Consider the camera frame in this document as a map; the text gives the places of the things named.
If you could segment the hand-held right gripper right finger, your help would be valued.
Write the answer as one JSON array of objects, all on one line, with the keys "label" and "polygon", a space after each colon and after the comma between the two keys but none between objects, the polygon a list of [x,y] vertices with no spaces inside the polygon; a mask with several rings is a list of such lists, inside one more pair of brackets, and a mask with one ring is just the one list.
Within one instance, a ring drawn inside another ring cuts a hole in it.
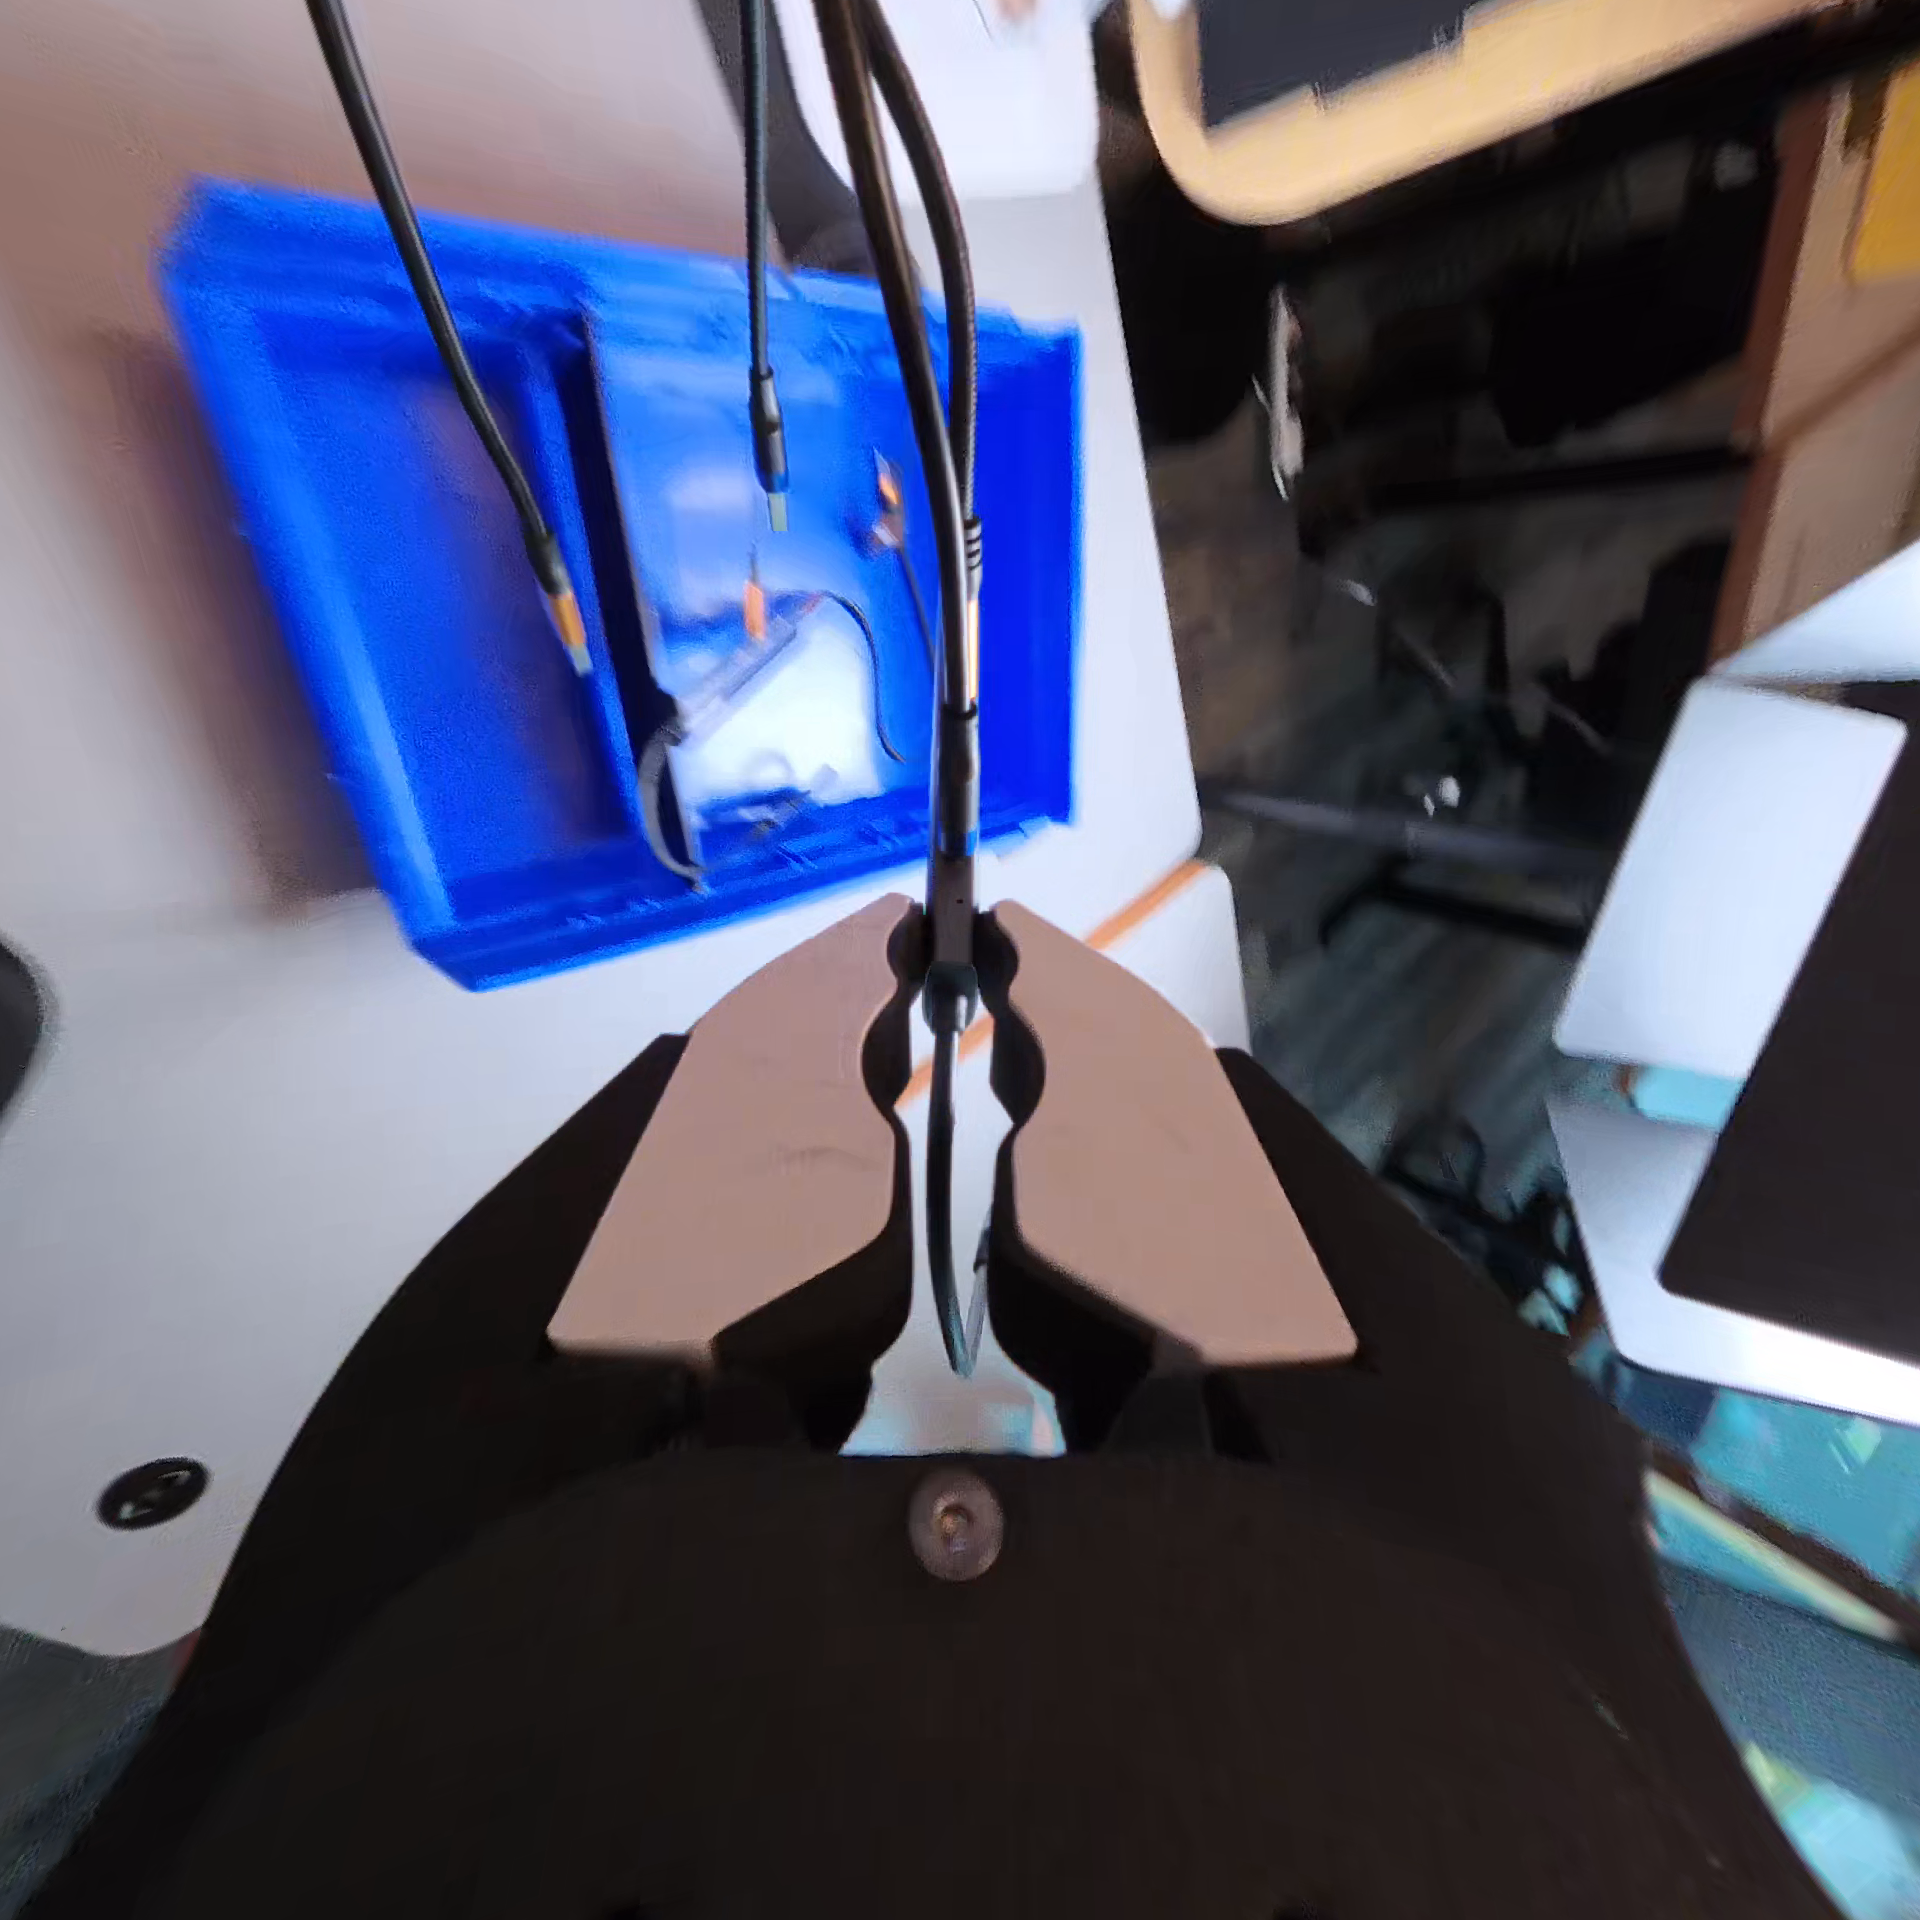
[{"label": "hand-held right gripper right finger", "polygon": [[1357,1336],[1209,1036],[1137,973],[1004,900],[981,921],[995,1225],[1116,1328],[1215,1370],[1344,1362]]}]

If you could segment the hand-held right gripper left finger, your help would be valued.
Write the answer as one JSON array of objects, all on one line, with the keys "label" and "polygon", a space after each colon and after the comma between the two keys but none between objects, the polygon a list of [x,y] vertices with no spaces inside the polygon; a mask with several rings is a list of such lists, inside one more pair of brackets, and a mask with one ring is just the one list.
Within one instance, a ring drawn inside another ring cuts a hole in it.
[{"label": "hand-held right gripper left finger", "polygon": [[896,1136],[864,1047],[916,916],[880,897],[688,1031],[545,1325],[555,1352],[716,1362],[725,1332],[880,1235]]}]

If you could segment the thin black cable silver plug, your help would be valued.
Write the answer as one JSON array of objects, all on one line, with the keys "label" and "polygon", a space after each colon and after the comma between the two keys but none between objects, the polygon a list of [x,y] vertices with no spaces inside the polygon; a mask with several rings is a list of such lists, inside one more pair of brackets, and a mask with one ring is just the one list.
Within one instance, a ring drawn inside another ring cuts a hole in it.
[{"label": "thin black cable silver plug", "polygon": [[[960,615],[965,613],[965,563],[960,561],[960,553],[952,545],[952,525],[949,525],[945,522],[945,516],[952,512],[952,473],[949,469],[943,445],[945,378],[937,378],[933,365],[933,348],[928,341],[921,280],[916,275],[910,245],[905,242],[905,226],[896,196],[896,180],[888,162],[887,139],[880,125],[881,117],[888,117],[888,113],[884,109],[881,101],[877,99],[871,85],[857,19],[853,13],[854,5],[867,3],[816,3],[811,12],[823,44],[837,123],[848,153],[854,203],[860,208],[860,217],[871,245],[875,280],[893,333],[896,362],[903,375],[903,396],[916,436],[923,489],[928,497],[928,516],[937,548],[934,559],[939,563],[937,637],[943,637],[949,650],[945,684],[949,688],[958,688],[965,650],[965,629],[960,623]],[[928,852],[933,819],[933,739],[937,729],[934,714],[937,712],[933,712],[929,737]],[[923,925],[925,979],[928,887],[923,904]],[[984,1313],[984,1293],[976,1291],[968,1303],[961,1303],[960,1269],[952,1257],[955,1063],[958,1052],[951,1066],[934,1063],[933,1042],[928,1080],[923,1203],[933,1307],[939,1320],[939,1332],[943,1339],[949,1365],[960,1378],[967,1378],[974,1375],[976,1367],[976,1346]]]}]

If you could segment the grey usb hub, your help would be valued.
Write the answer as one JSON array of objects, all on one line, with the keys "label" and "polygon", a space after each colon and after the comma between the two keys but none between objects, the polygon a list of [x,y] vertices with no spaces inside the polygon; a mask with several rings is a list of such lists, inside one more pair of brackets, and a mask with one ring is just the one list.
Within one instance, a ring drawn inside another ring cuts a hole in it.
[{"label": "grey usb hub", "polygon": [[670,772],[670,755],[684,739],[681,703],[661,684],[659,619],[644,588],[633,511],[622,485],[617,410],[609,397],[603,333],[596,320],[582,320],[582,373],[575,400],[575,425],[585,444],[575,453],[575,472],[590,531],[596,605],[630,752],[639,835],[662,874],[675,875],[692,899],[705,899],[708,880],[700,837],[685,823]]}]

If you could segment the blue plastic bin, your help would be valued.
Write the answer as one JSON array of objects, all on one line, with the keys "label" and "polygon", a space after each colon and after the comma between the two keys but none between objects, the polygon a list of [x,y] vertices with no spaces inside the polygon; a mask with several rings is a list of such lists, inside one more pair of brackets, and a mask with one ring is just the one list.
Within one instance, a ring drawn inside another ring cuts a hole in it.
[{"label": "blue plastic bin", "polygon": [[[937,551],[880,298],[777,275],[773,359],[793,442],[775,535],[752,469],[748,291],[733,260],[425,220],[486,400],[557,535],[592,674],[548,624],[512,504],[371,205],[196,188],[159,289],[237,520],[377,887],[423,961],[496,989],[775,912],[928,848],[934,695],[892,559],[868,551],[875,456],[934,613]],[[708,895],[659,869],[596,605],[575,472],[582,320],[606,332],[622,485],[684,739],[670,772]],[[846,592],[881,650],[887,727],[853,623],[741,624]]]}]

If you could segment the black table grommet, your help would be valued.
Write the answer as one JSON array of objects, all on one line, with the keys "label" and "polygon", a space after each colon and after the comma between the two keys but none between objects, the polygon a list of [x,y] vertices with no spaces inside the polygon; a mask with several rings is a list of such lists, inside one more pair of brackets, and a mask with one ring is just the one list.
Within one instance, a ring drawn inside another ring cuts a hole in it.
[{"label": "black table grommet", "polygon": [[208,1466],[191,1457],[158,1457],[119,1472],[97,1493],[93,1519],[111,1532],[172,1525],[204,1499]]}]

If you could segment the brown cardboard box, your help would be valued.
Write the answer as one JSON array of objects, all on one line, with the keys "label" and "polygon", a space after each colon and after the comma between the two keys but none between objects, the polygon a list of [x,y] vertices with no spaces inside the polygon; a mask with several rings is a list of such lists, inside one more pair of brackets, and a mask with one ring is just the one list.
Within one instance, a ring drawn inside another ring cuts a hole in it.
[{"label": "brown cardboard box", "polygon": [[1734,445],[1749,469],[1716,666],[1916,540],[1916,63],[1783,117]]}]

